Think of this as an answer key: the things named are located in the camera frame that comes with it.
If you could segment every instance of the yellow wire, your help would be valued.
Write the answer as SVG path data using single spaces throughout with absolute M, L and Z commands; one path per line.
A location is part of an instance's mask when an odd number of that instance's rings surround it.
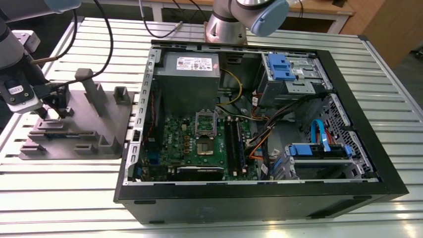
M 237 100 L 241 98 L 241 96 L 242 96 L 242 94 L 243 94 L 243 84 L 242 84 L 239 78 L 238 78 L 238 77 L 235 76 L 235 74 L 231 73 L 227 69 L 222 68 L 222 70 L 223 70 L 225 72 L 227 72 L 227 73 L 235 78 L 235 80 L 237 80 L 237 82 L 238 82 L 238 84 L 239 84 L 239 93 L 238 93 L 238 96 L 237 96 L 237 98 L 235 98 L 234 100 L 231 100 L 231 101 L 229 101 L 229 102 L 226 102 L 226 103 L 218 103 L 219 106 L 230 105 L 231 103 L 237 102 Z

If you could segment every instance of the blue latch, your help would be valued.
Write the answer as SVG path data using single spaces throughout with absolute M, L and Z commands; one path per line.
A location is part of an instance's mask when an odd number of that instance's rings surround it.
M 353 156 L 351 146 L 346 145 L 346 146 L 345 146 L 345 151 L 346 151 L 347 157 L 350 158 L 350 157 Z
M 269 54 L 271 71 L 274 72 L 274 80 L 295 81 L 297 76 L 291 73 L 291 63 L 286 60 L 285 55 Z
M 313 155 L 310 145 L 291 145 L 290 146 L 290 155 Z

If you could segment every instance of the slotted aluminum surface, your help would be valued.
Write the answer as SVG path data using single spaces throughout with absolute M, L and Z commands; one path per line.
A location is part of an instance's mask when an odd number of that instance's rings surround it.
M 117 40 L 115 54 L 106 73 L 95 81 L 103 83 L 105 90 L 127 86 L 137 92 L 142 87 L 153 37 L 141 21 L 113 20 L 111 24 Z M 150 23 L 150 27 L 157 34 L 165 34 L 174 25 Z M 203 32 L 202 25 L 187 24 L 169 39 L 203 41 Z M 55 54 L 69 42 L 70 35 L 71 27 Z M 121 160 L 21 160 L 19 149 L 37 116 L 15 115 L 0 136 L 0 236 L 422 237 L 422 111 L 371 45 L 357 36 L 289 31 L 279 31 L 266 38 L 250 34 L 249 42 L 250 45 L 331 51 L 410 194 L 392 202 L 371 204 L 330 220 L 141 225 L 125 207 L 113 201 Z M 70 54 L 45 68 L 47 78 L 66 82 L 73 80 L 81 67 L 98 71 L 107 59 L 109 46 L 105 21 L 86 18 Z M 82 85 L 73 85 L 73 88 L 82 88 Z

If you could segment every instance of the motherboard chip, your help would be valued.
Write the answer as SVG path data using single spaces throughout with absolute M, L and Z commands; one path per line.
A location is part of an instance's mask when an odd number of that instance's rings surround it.
M 198 140 L 198 155 L 214 155 L 214 140 Z

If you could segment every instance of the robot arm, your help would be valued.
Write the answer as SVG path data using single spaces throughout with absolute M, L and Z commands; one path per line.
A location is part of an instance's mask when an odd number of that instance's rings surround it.
M 63 13 L 79 6 L 81 0 L 0 0 L 0 95 L 15 113 L 43 107 L 33 86 L 49 81 L 41 67 L 31 64 L 33 57 L 6 23 Z
M 245 44 L 246 27 L 257 36 L 273 34 L 299 0 L 215 0 L 209 21 L 209 42 Z

